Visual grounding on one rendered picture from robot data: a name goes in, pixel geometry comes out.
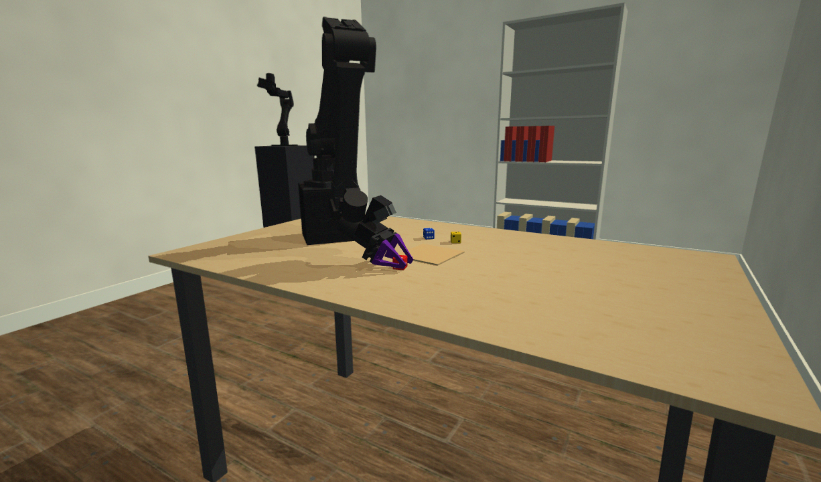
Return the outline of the red dice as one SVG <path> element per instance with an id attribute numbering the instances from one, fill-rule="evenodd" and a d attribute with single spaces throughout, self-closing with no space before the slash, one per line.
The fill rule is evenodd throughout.
<path id="1" fill-rule="evenodd" d="M 406 263 L 406 266 L 408 266 L 407 256 L 405 256 L 405 255 L 400 255 L 400 257 L 402 258 L 402 260 L 404 260 L 404 262 Z M 397 261 L 397 259 L 395 259 L 394 257 L 393 257 L 393 259 L 392 259 L 392 262 L 397 263 L 397 264 L 400 264 L 400 263 Z M 395 268 L 394 266 L 393 266 L 392 268 L 393 268 L 393 269 L 395 269 L 395 270 L 405 270 L 405 269 L 406 269 L 406 266 L 404 267 L 404 269 L 401 269 L 401 268 Z"/>

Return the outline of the tan square mat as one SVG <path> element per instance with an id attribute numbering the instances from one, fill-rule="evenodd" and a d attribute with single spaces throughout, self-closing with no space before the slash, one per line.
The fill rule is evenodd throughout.
<path id="1" fill-rule="evenodd" d="M 408 253 L 413 256 L 413 260 L 434 264 L 436 266 L 459 256 L 465 251 L 456 249 L 447 249 L 436 245 L 421 244 L 413 249 L 408 249 Z"/>

